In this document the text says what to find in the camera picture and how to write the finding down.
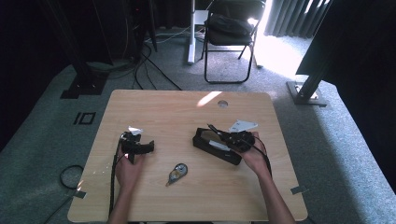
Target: gray carpet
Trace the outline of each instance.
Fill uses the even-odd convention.
[[[308,189],[303,195],[309,218],[302,223],[396,223],[396,196],[336,88],[320,83],[318,90],[326,107],[295,105],[290,97],[286,82],[304,80],[305,76],[293,74],[298,63],[285,61],[290,56],[287,49],[297,52],[301,60],[310,40],[282,37],[276,41],[288,47],[257,51],[277,60],[279,70],[270,66],[258,69],[253,64],[251,78],[240,85],[210,85],[204,81],[199,41],[193,65],[187,64],[189,41],[184,37],[160,43],[158,52],[152,52],[149,58],[184,91],[254,91],[271,95],[295,173],[300,185]],[[235,57],[212,57],[209,63],[210,75],[220,78],[241,77],[247,71],[243,66],[247,61],[238,62]],[[71,192],[60,183],[60,173],[70,165],[85,165],[111,92],[138,89],[134,70],[116,71],[110,74],[101,95],[60,99],[75,74],[68,66],[52,80],[0,154],[2,224],[45,223],[48,218],[48,223],[69,223]],[[144,89],[177,89],[149,62],[140,67],[137,78]],[[95,113],[92,124],[77,119],[78,113]]]

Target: sunlight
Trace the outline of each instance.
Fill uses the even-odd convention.
[[[221,91],[212,91],[208,95],[204,96],[197,104],[197,107],[201,107],[209,103],[213,100],[216,96],[220,95]]]
[[[264,36],[255,50],[260,65],[282,76],[294,76],[304,55],[276,36]]]

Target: cable on floor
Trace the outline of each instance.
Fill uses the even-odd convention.
[[[81,173],[82,173],[82,171],[84,171],[84,168],[82,166],[80,166],[80,165],[70,165],[70,166],[67,166],[66,168],[64,168],[61,171],[61,174],[59,175],[59,178],[60,178],[61,184],[62,184],[62,186],[64,188],[72,189],[72,190],[76,190],[78,188],[78,184],[76,186],[72,186],[71,184],[67,183],[67,182],[69,182],[69,180],[67,179],[67,176],[66,176],[66,174],[68,172],[71,172],[72,170],[75,170],[76,168],[78,170],[80,170]],[[73,199],[73,196],[69,195],[64,200],[64,202],[46,219],[44,224],[49,223],[49,221],[52,219],[52,217],[55,216],[55,214],[57,214],[64,207],[64,205],[67,204],[68,202],[70,202],[72,199]]]
[[[110,68],[99,68],[99,67],[95,67],[95,66],[93,66],[91,64],[88,64],[88,66],[94,72],[112,73],[112,72],[129,71],[129,70],[135,68],[135,62],[134,62],[134,60],[132,58],[130,58],[128,60],[129,60],[129,62],[127,64],[122,64],[122,65],[119,65],[119,66],[112,66]]]
[[[148,55],[145,55],[143,52],[141,53],[141,55],[144,57],[144,60],[141,60],[141,63],[136,67],[136,69],[134,70],[134,83],[132,85],[132,89],[134,88],[134,84],[137,83],[137,85],[139,86],[139,88],[141,90],[143,90],[142,85],[139,83],[139,80],[137,79],[137,72],[140,68],[140,66],[142,64],[145,65],[146,68],[146,76],[148,77],[149,82],[151,83],[151,85],[153,86],[153,88],[155,90],[157,90],[157,87],[154,85],[154,83],[152,82],[151,78],[149,77],[149,72],[146,66],[146,61],[149,61],[152,65],[154,65],[154,67],[160,71],[160,73],[163,75],[163,77],[165,77],[169,82],[171,82],[176,88],[178,88],[180,91],[182,91],[182,89],[171,79],[169,78],[152,60],[149,59],[149,56],[151,55],[151,47],[147,44],[144,44],[144,47],[146,47],[148,49]]]

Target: person's right hand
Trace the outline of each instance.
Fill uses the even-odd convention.
[[[262,144],[262,142],[259,140],[260,139],[259,133],[252,132],[252,134],[256,138],[254,146],[266,155],[267,152],[265,151],[265,147]],[[267,168],[267,164],[264,158],[262,157],[262,154],[259,151],[257,151],[255,148],[251,148],[250,150],[243,153],[239,153],[237,151],[235,151],[235,153],[239,154],[244,159],[247,166],[254,173],[256,173],[256,175],[258,175],[261,172],[270,174]]]
[[[123,155],[119,150],[118,158],[119,162],[116,166],[116,177],[119,181],[121,189],[133,189],[137,182],[138,177],[142,173],[143,164],[146,154],[135,155],[134,164],[128,161],[128,158]]]

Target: white component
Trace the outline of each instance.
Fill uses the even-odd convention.
[[[230,133],[240,133],[242,131],[256,128],[257,126],[259,126],[258,123],[238,119],[236,121],[236,123],[229,129],[229,132]]]
[[[137,135],[143,132],[143,129],[136,129],[134,127],[129,126],[128,127],[129,132],[131,132],[133,135]]]
[[[195,62],[195,38],[192,40],[192,44],[190,44],[189,48],[189,64],[193,64]]]
[[[223,144],[215,142],[213,140],[209,141],[209,145],[212,146],[212,147],[216,147],[217,149],[220,149],[220,150],[223,150],[223,151],[230,151],[231,150],[229,147],[224,146]]]

